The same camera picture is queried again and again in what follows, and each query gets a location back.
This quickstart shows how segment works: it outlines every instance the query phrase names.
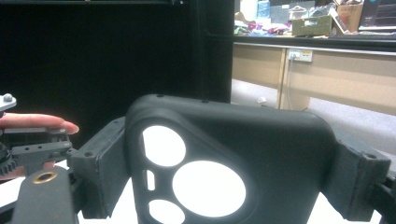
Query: cardboard box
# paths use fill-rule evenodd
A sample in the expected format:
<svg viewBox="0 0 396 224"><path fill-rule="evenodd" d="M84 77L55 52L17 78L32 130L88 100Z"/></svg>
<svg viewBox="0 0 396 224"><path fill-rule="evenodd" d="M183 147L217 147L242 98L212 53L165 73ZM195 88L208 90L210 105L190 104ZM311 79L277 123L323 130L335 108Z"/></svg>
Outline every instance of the cardboard box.
<svg viewBox="0 0 396 224"><path fill-rule="evenodd" d="M311 17L291 21L292 35L329 35L332 16Z"/></svg>
<svg viewBox="0 0 396 224"><path fill-rule="evenodd" d="M344 22L349 32L358 31L363 3L358 5L338 5L337 0L334 0L334 2L337 5L338 16Z"/></svg>

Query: camera cutout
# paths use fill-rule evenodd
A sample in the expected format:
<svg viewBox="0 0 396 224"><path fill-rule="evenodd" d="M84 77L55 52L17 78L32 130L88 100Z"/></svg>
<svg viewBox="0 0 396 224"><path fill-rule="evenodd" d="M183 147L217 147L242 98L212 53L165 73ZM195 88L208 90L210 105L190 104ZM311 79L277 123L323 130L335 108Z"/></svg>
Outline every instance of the camera cutout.
<svg viewBox="0 0 396 224"><path fill-rule="evenodd" d="M153 200L148 203L151 216L162 224L181 224L185 220L183 211L166 200Z"/></svg>
<svg viewBox="0 0 396 224"><path fill-rule="evenodd" d="M173 190L178 201L204 217L225 217L237 211L246 199L241 177L213 161L193 161L177 170Z"/></svg>
<svg viewBox="0 0 396 224"><path fill-rule="evenodd" d="M146 157L161 166L175 166L186 156L186 145L175 131L163 126L151 126L143 131Z"/></svg>
<svg viewBox="0 0 396 224"><path fill-rule="evenodd" d="M148 190L155 190L155 176L150 170L146 171L146 176L148 179Z"/></svg>

